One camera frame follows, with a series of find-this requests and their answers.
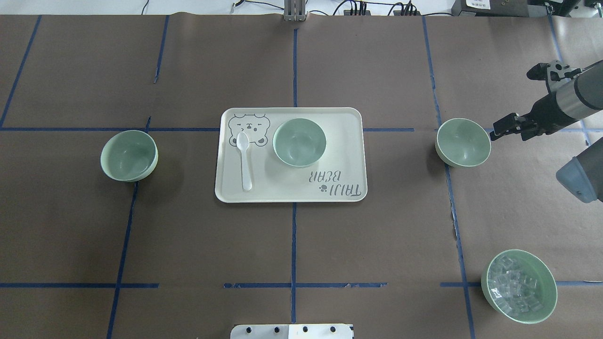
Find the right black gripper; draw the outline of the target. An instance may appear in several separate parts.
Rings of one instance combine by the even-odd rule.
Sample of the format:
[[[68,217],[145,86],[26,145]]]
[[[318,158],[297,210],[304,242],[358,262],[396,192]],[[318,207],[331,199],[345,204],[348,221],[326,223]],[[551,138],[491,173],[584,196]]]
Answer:
[[[529,113],[518,116],[510,113],[493,123],[489,139],[494,142],[512,134],[521,134],[523,141],[543,134],[551,135],[572,125],[573,118],[562,111],[556,100],[556,94],[539,99]]]

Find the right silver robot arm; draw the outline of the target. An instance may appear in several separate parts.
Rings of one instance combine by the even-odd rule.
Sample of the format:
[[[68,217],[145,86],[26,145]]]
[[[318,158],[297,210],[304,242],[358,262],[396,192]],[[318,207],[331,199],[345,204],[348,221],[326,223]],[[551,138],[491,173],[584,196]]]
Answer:
[[[519,134],[523,141],[551,135],[603,109],[603,65],[570,67],[560,60],[534,65],[530,80],[544,81],[547,95],[534,103],[529,113],[507,114],[493,124],[491,141]],[[556,180],[582,202],[602,199],[602,142],[590,144],[556,172]]]

